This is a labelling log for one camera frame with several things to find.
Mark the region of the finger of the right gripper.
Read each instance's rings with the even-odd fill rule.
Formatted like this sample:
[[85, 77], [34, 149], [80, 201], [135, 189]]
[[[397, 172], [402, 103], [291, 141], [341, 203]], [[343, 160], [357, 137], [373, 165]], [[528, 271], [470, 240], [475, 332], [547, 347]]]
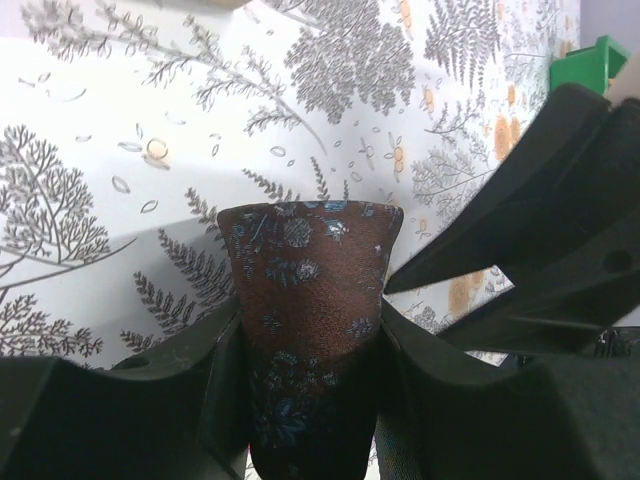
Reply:
[[638, 306], [638, 100], [609, 112], [494, 263], [514, 285], [440, 332], [461, 350], [574, 353]]
[[458, 217], [389, 279], [394, 294], [511, 261], [512, 244], [602, 125], [610, 103], [577, 84], [553, 91], [506, 160]]

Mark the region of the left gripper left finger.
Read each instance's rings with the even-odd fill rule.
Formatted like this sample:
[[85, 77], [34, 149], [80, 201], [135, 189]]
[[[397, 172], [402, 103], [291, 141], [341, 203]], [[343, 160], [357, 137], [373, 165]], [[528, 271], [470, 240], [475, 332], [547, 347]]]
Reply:
[[247, 458], [239, 307], [228, 300], [109, 370], [1, 362], [5, 479], [240, 479]]

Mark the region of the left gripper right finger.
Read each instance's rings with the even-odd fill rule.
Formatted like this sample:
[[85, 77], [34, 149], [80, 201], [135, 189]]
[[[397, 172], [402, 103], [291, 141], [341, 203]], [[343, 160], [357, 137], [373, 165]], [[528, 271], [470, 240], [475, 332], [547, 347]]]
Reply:
[[382, 308], [384, 479], [635, 479], [637, 356], [502, 368]]

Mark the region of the dark brown patterned tie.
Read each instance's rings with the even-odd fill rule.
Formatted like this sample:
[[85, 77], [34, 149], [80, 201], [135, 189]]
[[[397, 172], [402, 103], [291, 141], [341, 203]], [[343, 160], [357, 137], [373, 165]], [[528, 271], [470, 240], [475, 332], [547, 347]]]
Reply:
[[220, 212], [247, 354], [249, 450], [260, 477], [365, 477], [382, 292], [403, 217], [392, 205], [348, 200]]

